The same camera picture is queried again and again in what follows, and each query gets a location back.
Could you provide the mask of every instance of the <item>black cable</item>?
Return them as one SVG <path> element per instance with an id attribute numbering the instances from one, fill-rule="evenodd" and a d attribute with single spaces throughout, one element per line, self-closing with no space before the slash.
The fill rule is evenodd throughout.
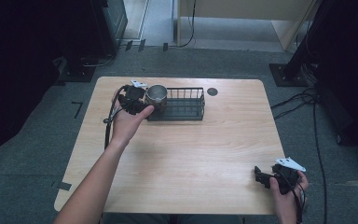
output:
<path id="1" fill-rule="evenodd" d="M 194 4 L 193 4 L 193 15 L 192 15 L 192 19 L 191 19 L 191 37 L 190 39 L 187 41 L 187 43 L 185 43 L 184 45 L 181 46 L 170 46 L 171 48 L 184 48 L 185 46 L 187 46 L 191 40 L 193 40 L 194 37 L 194 17 L 196 15 L 196 4 L 197 4 L 197 0 L 194 0 Z"/>
<path id="2" fill-rule="evenodd" d="M 276 104 L 276 105 L 273 105 L 273 106 L 271 107 L 271 109 L 276 108 L 276 107 L 281 106 L 281 105 L 285 105 L 285 104 L 287 104 L 287 103 L 289 103 L 289 102 L 291 102 L 291 101 L 293 101 L 293 100 L 295 100 L 295 99 L 302 99 L 302 101 L 303 101 L 302 104 L 296 106 L 296 107 L 293 108 L 293 109 L 290 109 L 290 110 L 287 110 L 287 111 L 282 112 L 281 114 L 275 116 L 274 119 L 280 119 L 281 117 L 283 117 L 283 116 L 285 116 L 285 115 L 287 115 L 287 114 L 289 114 L 289 113 L 291 113 L 291 112 L 293 112 L 293 111 L 299 109 L 299 108 L 300 108 L 301 106 L 303 106 L 303 105 L 311 105 L 311 104 L 314 104 L 314 103 L 316 102 L 316 94 L 307 93 L 307 91 L 312 91 L 312 90 L 314 90 L 314 88 L 308 88 L 308 89 L 304 90 L 302 93 L 298 93 L 298 94 L 296 94 L 296 95 L 290 97 L 288 100 L 285 100 L 285 101 L 280 102 L 280 103 L 278 103 L 278 104 Z"/>
<path id="3" fill-rule="evenodd" d="M 113 61 L 113 59 L 115 58 L 115 54 L 112 54 L 112 56 L 104 63 L 95 63 L 95 64 L 82 64 L 84 67 L 100 67 L 100 66 L 104 66 L 104 65 L 107 65 L 109 64 L 110 62 Z"/>
<path id="4" fill-rule="evenodd" d="M 286 101 L 283 101 L 281 103 L 273 105 L 271 107 L 271 109 L 273 109 L 275 107 L 278 107 L 280 105 L 285 105 L 285 104 L 289 103 L 292 100 L 298 99 L 299 97 L 312 97 L 312 99 L 308 100 L 308 101 L 305 100 L 304 98 L 302 98 L 303 103 L 301 105 L 298 105 L 295 109 L 292 109 L 292 110 L 289 110 L 289 111 L 286 111 L 286 112 L 282 112 L 278 116 L 279 116 L 279 118 L 281 118 L 282 116 L 284 116 L 284 115 L 286 115 L 286 114 L 288 114 L 288 113 L 290 113 L 292 111 L 295 111 L 296 109 L 300 108 L 301 106 L 303 106 L 305 104 L 313 104 L 313 131 L 314 131 L 314 135 L 315 135 L 315 146 L 316 146 L 318 159 L 319 159 L 319 164 L 320 164 L 321 172 L 322 172 L 322 178 L 323 178 L 323 182 L 324 182 L 324 224 L 326 224 L 327 223 L 327 185 L 326 185 L 326 178 L 325 178 L 325 173 L 324 173 L 324 165 L 323 165 L 322 157 L 321 157 L 321 150 L 319 148 L 318 128 L 317 128 L 317 123 L 316 123 L 316 105 L 318 103 L 318 97 L 319 96 L 316 93 L 315 94 L 307 93 L 307 91 L 313 91 L 313 90 L 314 90 L 314 88 L 306 89 L 302 93 L 296 94 L 296 95 L 292 96 L 291 98 L 289 98 Z"/>
<path id="5" fill-rule="evenodd" d="M 316 150 L 318 152 L 319 165 L 321 166 L 322 178 L 324 181 L 324 224 L 326 224 L 327 223 L 327 186 L 326 186 L 326 177 L 324 174 L 324 165 L 322 163 L 321 150 L 319 149 L 318 128 L 316 125 L 316 103 L 313 105 L 313 131 L 315 134 L 315 144 L 316 144 Z"/>
<path id="6" fill-rule="evenodd" d="M 279 171 L 276 171 L 278 174 L 281 175 L 281 177 L 283 177 L 283 179 L 286 181 L 286 184 L 291 187 L 289 180 L 287 180 L 287 178 Z M 297 207 L 297 211 L 296 211 L 296 216 L 297 216 L 297 223 L 302 223 L 302 211 L 303 211 L 303 207 L 301 207 L 301 203 L 300 200 L 298 199 L 298 196 L 296 195 L 295 192 L 295 188 L 290 188 L 290 190 L 292 191 L 293 195 L 295 196 L 295 202 L 296 202 L 296 207 Z"/>
<path id="7" fill-rule="evenodd" d="M 104 141 L 104 148 L 107 148 L 107 146 L 109 145 L 109 138 L 110 138 L 110 129 L 111 129 L 111 126 L 112 126 L 112 121 L 114 119 L 114 116 L 112 113 L 114 112 L 115 110 L 115 104 L 116 104 L 116 101 L 117 101 L 117 98 L 118 96 L 120 95 L 120 92 L 122 90 L 124 90 L 125 87 L 121 87 L 120 89 L 118 89 L 118 91 L 116 92 L 116 95 L 115 95 L 115 98 L 113 99 L 112 101 L 112 105 L 110 107 L 110 111 L 109 111 L 109 117 L 104 120 L 106 121 L 106 130 L 105 130 L 105 141 Z"/>

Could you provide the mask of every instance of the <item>human hand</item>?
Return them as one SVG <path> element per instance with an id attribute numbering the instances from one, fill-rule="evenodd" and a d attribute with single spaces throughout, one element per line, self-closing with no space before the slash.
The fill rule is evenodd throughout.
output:
<path id="1" fill-rule="evenodd" d="M 117 100 L 115 108 L 118 107 L 120 107 L 120 104 Z M 124 149 L 135 135 L 141 122 L 147 118 L 153 110 L 154 107 L 150 105 L 137 115 L 131 115 L 123 110 L 119 111 L 114 118 L 112 140 L 108 148 L 115 147 Z"/>
<path id="2" fill-rule="evenodd" d="M 303 190 L 307 189 L 310 183 L 308 182 L 307 177 L 301 172 L 297 171 L 300 178 L 298 179 L 297 185 L 295 187 L 295 193 L 298 199 L 301 200 L 301 187 Z M 281 195 L 279 191 L 279 184 L 277 179 L 271 177 L 269 179 L 269 184 L 272 190 L 272 194 L 275 202 L 275 213 L 281 224 L 295 224 L 296 223 L 296 201 L 295 195 L 292 191 L 287 192 L 284 195 Z"/>

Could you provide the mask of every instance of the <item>stainless steel mug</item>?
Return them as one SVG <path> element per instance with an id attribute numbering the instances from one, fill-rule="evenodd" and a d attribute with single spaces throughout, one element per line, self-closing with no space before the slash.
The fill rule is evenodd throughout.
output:
<path id="1" fill-rule="evenodd" d="M 163 111 L 167 104 L 167 88 L 161 85 L 154 85 L 146 90 L 146 101 Z"/>

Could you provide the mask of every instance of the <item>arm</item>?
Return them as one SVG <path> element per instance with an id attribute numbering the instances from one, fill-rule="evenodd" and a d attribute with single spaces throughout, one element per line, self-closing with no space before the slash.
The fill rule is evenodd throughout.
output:
<path id="1" fill-rule="evenodd" d="M 301 172 L 297 171 L 300 178 L 298 179 L 298 184 L 305 190 L 310 185 L 307 177 Z M 271 185 L 272 195 L 275 202 L 275 213 L 279 219 L 280 224 L 296 224 L 296 203 L 295 196 L 291 191 L 285 195 L 281 195 L 279 191 L 279 184 L 275 178 L 270 178 L 269 183 Z M 298 198 L 300 196 L 300 187 L 297 185 L 295 188 L 295 193 Z"/>
<path id="2" fill-rule="evenodd" d="M 142 120 L 153 112 L 149 106 L 136 116 L 120 111 L 114 120 L 108 147 L 66 202 L 54 223 L 97 223 L 103 212 L 118 161 Z"/>

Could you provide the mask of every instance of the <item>wooden table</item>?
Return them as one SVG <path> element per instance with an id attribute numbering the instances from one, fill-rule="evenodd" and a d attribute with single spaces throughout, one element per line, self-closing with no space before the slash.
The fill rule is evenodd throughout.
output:
<path id="1" fill-rule="evenodd" d="M 263 83 L 259 80 L 134 77 L 149 86 L 203 87 L 203 121 L 147 121 L 124 151 L 104 212 L 273 214 L 270 191 L 254 167 L 270 173 L 284 157 Z M 101 77 L 89 102 L 60 189 L 56 210 L 103 153 L 115 89 L 130 77 Z M 216 88 L 218 94 L 206 91 Z"/>

